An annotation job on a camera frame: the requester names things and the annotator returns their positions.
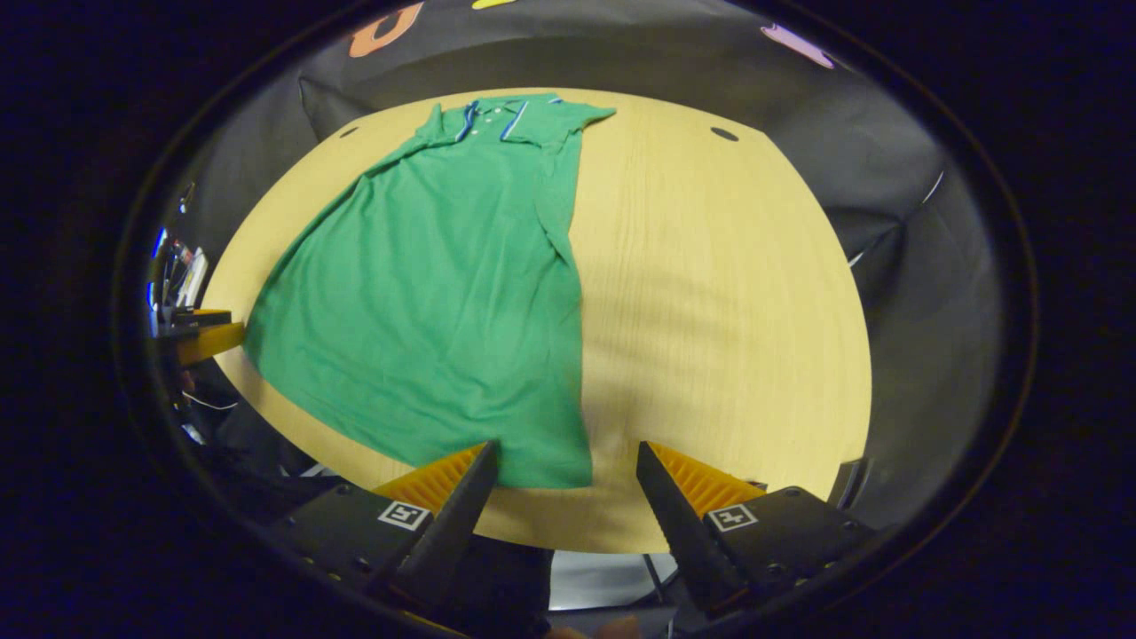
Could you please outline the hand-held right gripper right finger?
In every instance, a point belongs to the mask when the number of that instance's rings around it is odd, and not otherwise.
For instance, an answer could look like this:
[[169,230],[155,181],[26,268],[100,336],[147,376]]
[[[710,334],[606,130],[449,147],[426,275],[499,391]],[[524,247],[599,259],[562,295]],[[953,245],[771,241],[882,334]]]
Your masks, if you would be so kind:
[[690,597],[710,619],[808,586],[877,536],[799,486],[767,491],[658,442],[638,445],[636,478]]

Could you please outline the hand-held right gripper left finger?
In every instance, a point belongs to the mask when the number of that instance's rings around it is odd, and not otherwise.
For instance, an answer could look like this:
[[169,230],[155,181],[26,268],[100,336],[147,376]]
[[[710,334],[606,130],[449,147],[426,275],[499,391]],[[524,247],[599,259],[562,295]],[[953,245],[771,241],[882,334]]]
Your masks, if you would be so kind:
[[276,518],[272,540],[345,592],[428,619],[498,486],[495,439],[377,488],[341,483]]

